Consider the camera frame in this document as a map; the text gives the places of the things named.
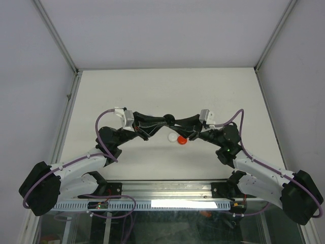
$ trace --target perforated metal strip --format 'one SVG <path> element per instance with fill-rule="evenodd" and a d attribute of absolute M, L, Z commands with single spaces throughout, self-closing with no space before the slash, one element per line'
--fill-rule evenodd
<path fill-rule="evenodd" d="M 64 201 L 54 206 L 54 211 L 87 211 L 89 200 L 81 201 Z M 215 201 L 217 209 L 201 209 L 200 210 L 213 210 L 213 211 L 225 211 L 230 210 L 229 201 Z M 111 201 L 108 208 L 91 209 L 91 211 L 130 211 L 134 207 L 134 203 L 131 201 Z M 151 201 L 138 201 L 135 211 L 180 211 L 180 210 L 197 210 L 195 208 L 175 208 L 175 207 L 151 207 Z"/>

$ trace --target gray wall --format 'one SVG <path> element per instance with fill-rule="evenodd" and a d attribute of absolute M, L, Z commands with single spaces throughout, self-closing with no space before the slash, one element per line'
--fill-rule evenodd
<path fill-rule="evenodd" d="M 325 1 L 301 0 L 259 77 L 285 161 L 325 196 Z M 325 218 L 315 220 L 325 243 Z"/>
<path fill-rule="evenodd" d="M 0 239 L 12 244 L 25 216 L 18 188 L 49 156 L 73 74 L 31 1 L 2 1 L 0 34 Z"/>

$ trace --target metal frame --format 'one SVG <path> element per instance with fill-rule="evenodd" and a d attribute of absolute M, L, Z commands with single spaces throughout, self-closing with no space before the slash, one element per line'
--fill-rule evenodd
<path fill-rule="evenodd" d="M 71 70 L 75 74 L 75 77 L 74 77 L 74 80 L 73 80 L 72 86 L 71 86 L 71 91 L 67 95 L 68 100 L 67 100 L 66 108 L 63 113 L 62 122 L 60 124 L 59 130 L 57 133 L 57 137 L 56 137 L 57 140 L 56 140 L 55 145 L 53 146 L 52 152 L 50 153 L 49 160 L 48 160 L 48 162 L 53 164 L 59 160 L 61 153 L 62 153 L 62 149 L 63 149 L 62 147 L 63 147 L 64 140 L 65 140 L 65 137 L 67 134 L 67 129 L 68 129 L 71 115 L 72 115 L 72 110 L 73 110 L 74 102 L 76 99 L 76 94 L 78 91 L 82 72 L 79 72 L 74 61 L 72 60 L 60 35 L 58 34 L 54 24 L 52 23 L 51 19 L 49 18 L 43 4 L 41 3 L 41 0 L 31 0 L 31 1 L 34 4 L 36 10 L 38 11 L 38 13 L 39 13 L 41 19 L 43 20 L 46 28 L 48 29 L 49 33 L 51 34 L 54 42 L 58 46 L 58 49 L 60 50 L 60 52 L 64 56 L 66 62 L 68 63 Z M 277 40 L 277 38 L 282 30 L 282 27 L 284 26 L 284 24 L 286 23 L 286 21 L 288 19 L 288 16 L 290 15 L 290 13 L 294 9 L 294 7 L 297 5 L 298 1 L 299 0 L 290 0 L 289 4 L 287 5 L 285 11 L 283 12 L 283 14 L 281 16 L 276 28 L 274 29 L 265 49 L 263 50 L 263 53 L 262 53 L 259 61 L 257 62 L 256 66 L 255 66 L 255 72 L 256 72 L 258 82 L 259 82 L 258 71 L 261 68 L 264 60 L 266 59 L 268 53 L 270 52 L 274 42 Z M 264 98 L 264 101 L 265 101 L 265 104 L 266 104 L 266 107 L 267 107 L 267 110 L 269 113 L 271 124 L 273 127 L 273 123 L 272 123 L 273 120 L 272 120 L 272 116 L 269 112 L 269 106 L 268 106 L 267 100 L 265 98 L 265 93 L 264 93 L 263 87 L 261 86 L 260 82 L 259 82 L 259 85 L 260 85 L 261 92 L 262 92 L 262 95 L 263 95 L 263 98 Z M 166 183 L 166 182 L 164 182 L 164 181 L 156 182 L 156 184 L 159 184 L 158 186 L 162 186 L 163 183 Z M 125 183 L 126 188 L 124 189 L 124 193 L 126 193 L 128 191 L 127 186 L 128 186 L 128 184 L 126 182 Z M 260 199 L 247 199 L 247 200 L 248 201 L 257 201 Z M 38 222 L 39 222 L 39 217 L 34 216 L 34 214 L 30 210 L 28 210 L 26 217 L 24 219 L 20 234 L 19 234 L 19 239 L 18 239 L 19 244 L 29 244 L 29 243 L 33 242 L 35 233 L 37 231 Z M 320 239 L 319 239 L 319 236 L 318 236 L 318 233 L 315 228 L 313 220 L 311 220 L 306 226 L 301 226 L 300 230 L 301 230 L 301 233 L 305 239 L 306 244 L 318 244 L 318 243 L 320 244 Z"/>

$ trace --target white tabletop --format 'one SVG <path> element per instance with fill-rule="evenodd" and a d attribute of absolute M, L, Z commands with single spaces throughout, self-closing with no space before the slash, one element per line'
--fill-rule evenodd
<path fill-rule="evenodd" d="M 254 155 L 284 167 L 267 109 L 253 68 L 159 69 L 84 71 L 78 89 L 61 160 L 67 161 L 96 145 L 94 123 L 110 108 L 127 107 L 133 112 L 176 119 L 215 112 L 217 124 L 245 110 L 243 142 Z M 113 114 L 103 117 L 100 127 L 120 128 Z M 221 179 L 232 168 L 221 164 L 219 147 L 197 139 L 185 145 L 168 141 L 172 132 L 162 128 L 149 141 L 136 138 L 121 145 L 118 163 L 99 172 L 106 179 Z"/>

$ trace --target red button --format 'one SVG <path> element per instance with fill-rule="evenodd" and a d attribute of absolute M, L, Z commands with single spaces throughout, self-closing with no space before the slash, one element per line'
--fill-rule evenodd
<path fill-rule="evenodd" d="M 177 141 L 178 141 L 178 143 L 181 144 L 181 145 L 184 145 L 184 144 L 187 143 L 187 139 L 184 138 L 184 137 L 182 137 L 182 136 L 179 136 L 179 137 L 177 138 Z"/>

